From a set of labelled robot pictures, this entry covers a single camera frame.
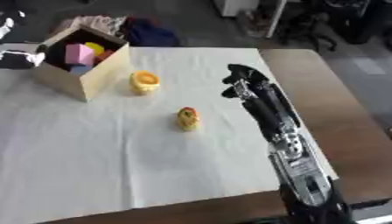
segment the cardboard box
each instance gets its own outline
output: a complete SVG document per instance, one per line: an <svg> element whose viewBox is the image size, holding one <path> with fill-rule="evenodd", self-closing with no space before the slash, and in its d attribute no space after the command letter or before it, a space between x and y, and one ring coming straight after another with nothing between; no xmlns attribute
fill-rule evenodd
<svg viewBox="0 0 392 224"><path fill-rule="evenodd" d="M65 63L66 45L86 42L95 42L114 53L83 75L69 73L70 66ZM85 25L66 29L43 44L48 46L48 51L45 61L35 68L36 80L83 102L98 95L119 70L125 73L130 70L128 42Z"/></svg>

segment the gray carpet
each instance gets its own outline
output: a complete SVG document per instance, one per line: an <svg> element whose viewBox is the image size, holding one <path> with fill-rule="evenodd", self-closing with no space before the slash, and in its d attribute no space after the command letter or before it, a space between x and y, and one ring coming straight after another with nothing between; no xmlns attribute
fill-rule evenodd
<svg viewBox="0 0 392 224"><path fill-rule="evenodd" d="M274 39L245 36L233 19L219 15L213 0L97 0L90 5L77 0L18 1L33 8L36 14L31 15L27 26L20 27L7 38L11 42L42 41L63 18L106 14L152 18L163 27L175 31L184 46L283 47ZM337 52L323 50L320 54L374 119L384 129L392 126L392 53L378 38L365 45L348 45L329 29L324 30L339 41L339 48ZM294 43L288 47L309 46ZM374 213L392 214L392 205L359 212L357 216L364 218Z"/></svg>

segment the white paper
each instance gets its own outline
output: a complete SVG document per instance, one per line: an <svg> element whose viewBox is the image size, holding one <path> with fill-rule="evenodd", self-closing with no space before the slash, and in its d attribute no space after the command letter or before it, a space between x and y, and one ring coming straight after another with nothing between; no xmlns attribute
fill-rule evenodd
<svg viewBox="0 0 392 224"><path fill-rule="evenodd" d="M273 79L256 49L132 48L130 55L133 70L160 77L156 93L133 95L124 72L83 103L34 83L29 71L0 70L0 223L278 188L256 122L238 99L221 97L229 63ZM200 129L179 130L183 107L198 110Z"/></svg>

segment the robotic arm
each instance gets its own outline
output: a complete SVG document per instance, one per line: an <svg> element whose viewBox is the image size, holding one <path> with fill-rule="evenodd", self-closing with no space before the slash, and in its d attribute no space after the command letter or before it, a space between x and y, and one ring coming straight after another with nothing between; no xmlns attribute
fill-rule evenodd
<svg viewBox="0 0 392 224"><path fill-rule="evenodd" d="M17 24L23 23L25 13L21 10L4 12L0 16L0 45L3 44L4 37ZM0 68L7 69L30 69L39 66L45 59L46 46L40 45L35 53L22 51L5 50L0 51Z"/></svg>
<svg viewBox="0 0 392 224"><path fill-rule="evenodd" d="M222 95L238 97L257 121L280 181L279 192L292 224L354 224L351 210L322 170L313 148L299 133L301 122L270 80L254 68L229 65L229 84Z"/></svg>

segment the wooden table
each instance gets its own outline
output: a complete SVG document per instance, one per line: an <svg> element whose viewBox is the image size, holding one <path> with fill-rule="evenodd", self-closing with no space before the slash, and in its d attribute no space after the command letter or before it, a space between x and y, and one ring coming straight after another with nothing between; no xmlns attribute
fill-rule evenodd
<svg viewBox="0 0 392 224"><path fill-rule="evenodd" d="M368 112L315 53L262 53L297 112L340 176L348 203L392 197L392 144ZM284 214L276 192L135 209L51 223L236 223Z"/></svg>

